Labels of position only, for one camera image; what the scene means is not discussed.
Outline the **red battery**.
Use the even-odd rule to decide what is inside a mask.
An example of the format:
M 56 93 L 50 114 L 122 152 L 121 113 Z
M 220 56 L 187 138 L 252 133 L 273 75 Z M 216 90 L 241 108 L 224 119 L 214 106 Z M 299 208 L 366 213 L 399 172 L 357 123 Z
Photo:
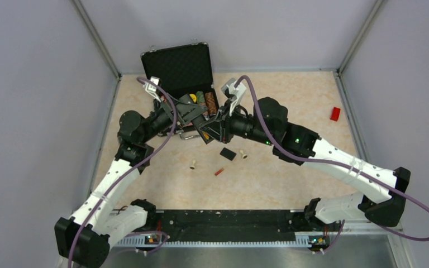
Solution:
M 218 176 L 220 173 L 222 173 L 224 171 L 224 168 L 219 169 L 218 171 L 215 172 L 215 176 Z

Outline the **black remote with buttons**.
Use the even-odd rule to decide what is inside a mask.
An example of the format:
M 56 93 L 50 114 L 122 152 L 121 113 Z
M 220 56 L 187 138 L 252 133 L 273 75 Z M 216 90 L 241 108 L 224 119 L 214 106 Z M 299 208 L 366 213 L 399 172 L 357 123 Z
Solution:
M 196 129 L 196 131 L 200 134 L 202 140 L 204 141 L 205 144 L 209 144 L 210 142 L 213 141 L 213 138 L 211 136 L 209 136 L 206 132 L 201 130 L 201 125 L 205 122 L 205 118 L 203 116 L 201 116 L 201 118 L 195 118 L 192 120 L 192 124 L 194 126 L 194 128 Z

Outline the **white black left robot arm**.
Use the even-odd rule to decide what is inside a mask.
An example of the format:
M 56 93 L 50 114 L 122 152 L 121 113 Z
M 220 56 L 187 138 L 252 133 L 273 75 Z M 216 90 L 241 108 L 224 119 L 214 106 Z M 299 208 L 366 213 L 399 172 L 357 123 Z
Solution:
M 163 130 L 204 122 L 207 107 L 185 101 L 160 102 L 159 108 L 144 117 L 126 111 L 119 119 L 119 148 L 108 171 L 88 199 L 69 218 L 55 224 L 59 255 L 68 259 L 68 266 L 101 267 L 110 250 L 132 231 L 149 231 L 156 226 L 152 204 L 138 201 L 116 216 L 111 213 L 125 190 L 150 164 L 161 149 L 147 144 Z

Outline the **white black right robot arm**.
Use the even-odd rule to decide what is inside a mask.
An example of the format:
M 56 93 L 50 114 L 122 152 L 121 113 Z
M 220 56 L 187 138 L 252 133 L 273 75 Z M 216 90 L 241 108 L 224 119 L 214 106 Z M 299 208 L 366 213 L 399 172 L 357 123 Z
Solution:
M 273 98 L 258 101 L 260 112 L 244 115 L 239 108 L 230 109 L 226 101 L 218 114 L 201 124 L 200 128 L 214 140 L 229 143 L 234 136 L 271 145 L 259 119 L 285 151 L 296 156 L 292 159 L 273 147 L 279 159 L 322 171 L 355 188 L 354 194 L 337 198 L 315 198 L 304 209 L 306 225 L 320 230 L 326 224 L 341 220 L 369 220 L 384 227 L 398 225 L 405 209 L 404 193 L 411 172 L 403 167 L 381 169 L 358 159 L 330 144 L 318 133 L 289 123 L 288 110 Z

